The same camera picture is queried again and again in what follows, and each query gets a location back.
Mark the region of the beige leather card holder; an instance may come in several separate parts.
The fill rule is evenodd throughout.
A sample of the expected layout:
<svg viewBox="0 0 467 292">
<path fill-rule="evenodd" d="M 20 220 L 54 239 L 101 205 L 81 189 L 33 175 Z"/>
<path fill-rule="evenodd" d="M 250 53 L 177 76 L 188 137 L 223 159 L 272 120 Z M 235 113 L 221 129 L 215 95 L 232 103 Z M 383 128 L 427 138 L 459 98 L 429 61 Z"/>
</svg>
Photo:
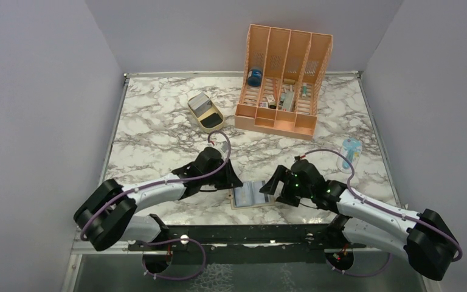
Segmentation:
<svg viewBox="0 0 467 292">
<path fill-rule="evenodd" d="M 263 206 L 273 206 L 275 199 L 272 195 L 259 192 L 266 184 L 262 181 L 246 181 L 241 187 L 230 190 L 230 206 L 232 209 L 247 209 Z"/>
</svg>

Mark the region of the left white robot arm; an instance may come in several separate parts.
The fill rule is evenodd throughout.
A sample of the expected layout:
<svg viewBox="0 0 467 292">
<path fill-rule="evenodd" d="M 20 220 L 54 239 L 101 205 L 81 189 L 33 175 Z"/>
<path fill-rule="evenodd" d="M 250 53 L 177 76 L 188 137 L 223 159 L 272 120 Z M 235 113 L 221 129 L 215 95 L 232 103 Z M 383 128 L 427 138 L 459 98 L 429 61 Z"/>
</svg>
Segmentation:
<svg viewBox="0 0 467 292">
<path fill-rule="evenodd" d="M 168 238 L 163 222 L 155 215 L 135 219 L 136 213 L 188 198 L 203 186 L 225 190 L 242 185 L 231 160 L 221 151 L 206 147 L 194 161 L 130 190 L 123 190 L 115 179 L 107 179 L 75 211 L 73 219 L 83 240 L 90 242 L 96 251 L 128 240 L 143 241 L 157 250 L 164 247 Z"/>
</svg>

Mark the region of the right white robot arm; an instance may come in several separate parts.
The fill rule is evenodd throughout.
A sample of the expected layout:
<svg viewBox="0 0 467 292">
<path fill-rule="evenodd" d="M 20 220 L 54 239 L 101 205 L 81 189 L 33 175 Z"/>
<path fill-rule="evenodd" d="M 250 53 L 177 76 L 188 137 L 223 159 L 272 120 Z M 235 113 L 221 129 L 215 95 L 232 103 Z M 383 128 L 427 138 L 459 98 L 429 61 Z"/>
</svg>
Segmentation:
<svg viewBox="0 0 467 292">
<path fill-rule="evenodd" d="M 273 195 L 279 183 L 279 203 L 297 207 L 305 198 L 336 214 L 324 237 L 336 248 L 377 248 L 407 260 L 416 272 L 436 281 L 444 278 L 457 253 L 455 237 L 435 211 L 415 212 L 374 200 L 343 182 L 325 179 L 306 159 L 289 169 L 279 165 L 260 192 Z"/>
</svg>

